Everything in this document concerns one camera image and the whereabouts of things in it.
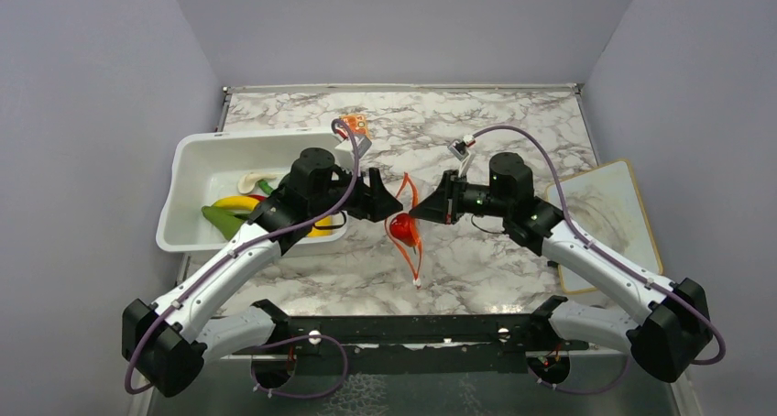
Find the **red bell pepper toy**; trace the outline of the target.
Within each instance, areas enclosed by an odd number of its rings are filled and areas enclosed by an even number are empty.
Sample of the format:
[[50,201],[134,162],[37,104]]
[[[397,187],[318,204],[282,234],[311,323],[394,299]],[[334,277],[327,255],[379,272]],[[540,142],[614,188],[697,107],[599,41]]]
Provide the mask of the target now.
[[415,220],[407,213],[398,213],[388,224],[388,231],[406,246],[417,246],[419,243]]

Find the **clear orange-zipper zip bag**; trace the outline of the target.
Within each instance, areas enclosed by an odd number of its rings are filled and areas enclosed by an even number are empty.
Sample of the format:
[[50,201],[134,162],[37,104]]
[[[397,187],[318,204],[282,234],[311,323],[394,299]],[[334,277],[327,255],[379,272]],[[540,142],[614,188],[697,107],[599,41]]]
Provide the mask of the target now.
[[410,213],[433,190],[434,186],[429,182],[404,172],[399,183],[390,191],[402,208],[383,222],[390,266],[414,290],[432,286],[434,268],[439,261],[437,253],[441,242],[437,224],[418,219]]

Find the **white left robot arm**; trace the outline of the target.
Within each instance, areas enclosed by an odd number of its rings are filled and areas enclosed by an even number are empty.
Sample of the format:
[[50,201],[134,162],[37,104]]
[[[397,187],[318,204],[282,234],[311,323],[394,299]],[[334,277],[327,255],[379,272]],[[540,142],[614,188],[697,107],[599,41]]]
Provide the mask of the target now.
[[140,299],[122,312],[121,353],[128,362],[125,388],[135,372],[165,397],[197,378],[216,343],[204,331],[214,313],[260,269],[284,256],[319,220],[333,213],[384,221],[400,212],[376,168],[361,173],[339,166],[323,148],[306,148],[279,187],[248,216],[235,235],[192,278],[150,304]]

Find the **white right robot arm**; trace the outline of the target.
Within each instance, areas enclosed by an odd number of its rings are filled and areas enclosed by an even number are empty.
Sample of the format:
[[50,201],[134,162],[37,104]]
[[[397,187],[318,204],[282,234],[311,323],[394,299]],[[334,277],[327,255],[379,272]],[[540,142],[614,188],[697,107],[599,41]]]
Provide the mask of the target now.
[[532,170],[519,155],[493,156],[486,185],[469,182],[458,170],[445,171],[437,188],[410,211],[415,219],[437,224],[455,224],[465,214],[501,219],[513,242],[571,269],[621,309],[560,300],[529,324],[529,337],[539,348],[563,339],[602,345],[630,354],[646,373],[673,383],[712,341],[701,285],[692,279],[674,282],[601,246],[560,208],[536,196]]

